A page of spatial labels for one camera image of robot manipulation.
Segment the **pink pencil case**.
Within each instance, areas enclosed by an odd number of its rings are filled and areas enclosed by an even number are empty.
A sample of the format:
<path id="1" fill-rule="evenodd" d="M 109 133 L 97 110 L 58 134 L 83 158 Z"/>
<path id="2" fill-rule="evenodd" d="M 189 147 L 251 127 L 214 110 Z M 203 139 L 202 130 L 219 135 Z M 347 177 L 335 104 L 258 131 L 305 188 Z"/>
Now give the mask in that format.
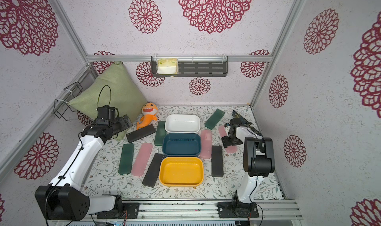
<path id="1" fill-rule="evenodd" d="M 237 146 L 228 146 L 228 137 L 227 137 L 227 132 L 224 127 L 224 125 L 219 126 L 218 132 L 221 137 L 221 141 L 223 143 L 223 147 L 225 148 L 226 152 L 229 154 L 233 154 L 237 151 Z"/>
<path id="2" fill-rule="evenodd" d="M 143 143 L 140 147 L 138 155 L 132 167 L 131 174 L 136 177 L 141 177 L 144 174 L 148 160 L 150 158 L 153 145 L 151 143 Z"/>
<path id="3" fill-rule="evenodd" d="M 201 137 L 201 152 L 200 158 L 210 159 L 212 154 L 212 132 L 210 130 L 203 130 L 200 134 Z"/>

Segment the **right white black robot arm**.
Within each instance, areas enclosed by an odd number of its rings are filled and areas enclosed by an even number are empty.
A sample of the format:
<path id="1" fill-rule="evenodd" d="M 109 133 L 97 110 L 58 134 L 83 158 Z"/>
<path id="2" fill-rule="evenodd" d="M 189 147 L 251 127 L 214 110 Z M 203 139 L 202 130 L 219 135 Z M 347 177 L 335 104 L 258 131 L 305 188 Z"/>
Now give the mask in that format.
<path id="1" fill-rule="evenodd" d="M 246 175 L 232 198 L 232 205 L 234 210 L 248 208 L 254 204 L 252 195 L 259 190 L 260 184 L 275 171 L 273 141 L 242 117 L 230 119 L 219 131 L 226 150 L 243 146 Z"/>

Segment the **black pencil case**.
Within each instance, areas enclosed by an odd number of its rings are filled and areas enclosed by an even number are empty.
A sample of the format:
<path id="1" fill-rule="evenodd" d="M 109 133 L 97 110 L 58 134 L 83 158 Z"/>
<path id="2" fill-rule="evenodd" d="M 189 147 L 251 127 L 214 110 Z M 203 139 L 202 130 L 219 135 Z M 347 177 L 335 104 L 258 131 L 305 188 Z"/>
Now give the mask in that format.
<path id="1" fill-rule="evenodd" d="M 148 167 L 147 173 L 142 181 L 142 184 L 147 187 L 153 188 L 156 185 L 160 166 L 162 161 L 165 159 L 165 155 L 156 153 L 151 161 L 150 166 Z"/>
<path id="2" fill-rule="evenodd" d="M 221 146 L 212 146 L 211 153 L 211 175 L 213 177 L 223 177 L 223 151 Z"/>
<path id="3" fill-rule="evenodd" d="M 127 138 L 129 143 L 133 143 L 137 140 L 140 140 L 144 137 L 147 137 L 151 134 L 154 134 L 155 132 L 156 132 L 155 127 L 152 124 L 150 124 L 146 127 L 143 127 L 141 129 L 137 129 L 136 131 L 128 133 L 126 135 L 126 138 Z"/>

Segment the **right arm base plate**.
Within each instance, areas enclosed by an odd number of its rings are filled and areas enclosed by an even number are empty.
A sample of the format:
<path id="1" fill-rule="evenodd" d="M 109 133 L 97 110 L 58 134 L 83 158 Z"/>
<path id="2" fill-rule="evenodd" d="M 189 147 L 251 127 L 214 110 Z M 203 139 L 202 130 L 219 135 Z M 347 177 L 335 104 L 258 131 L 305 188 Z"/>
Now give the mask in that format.
<path id="1" fill-rule="evenodd" d="M 258 218 L 259 212 L 255 203 L 218 202 L 219 218 Z"/>

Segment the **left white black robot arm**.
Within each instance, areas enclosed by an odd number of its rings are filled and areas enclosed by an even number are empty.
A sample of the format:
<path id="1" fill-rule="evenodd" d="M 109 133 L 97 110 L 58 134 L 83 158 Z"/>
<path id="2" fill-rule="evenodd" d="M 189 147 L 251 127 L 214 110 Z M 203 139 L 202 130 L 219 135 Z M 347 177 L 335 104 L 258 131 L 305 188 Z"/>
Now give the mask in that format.
<path id="1" fill-rule="evenodd" d="M 115 217 L 123 214 L 120 195 L 86 196 L 81 186 L 100 149 L 113 136 L 132 127 L 128 115 L 108 105 L 98 107 L 96 119 L 79 134 L 73 154 L 50 181 L 39 186 L 36 201 L 46 221 L 80 221 L 87 215 L 105 213 Z"/>

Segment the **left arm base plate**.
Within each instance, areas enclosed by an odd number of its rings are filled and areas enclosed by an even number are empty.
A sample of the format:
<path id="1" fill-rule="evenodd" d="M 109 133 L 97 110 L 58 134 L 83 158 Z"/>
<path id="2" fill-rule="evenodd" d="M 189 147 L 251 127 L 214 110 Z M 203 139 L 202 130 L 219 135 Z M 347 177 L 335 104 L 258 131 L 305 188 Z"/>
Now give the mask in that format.
<path id="1" fill-rule="evenodd" d="M 122 203 L 111 211 L 99 212 L 97 219 L 137 219 L 139 214 L 139 203 Z"/>

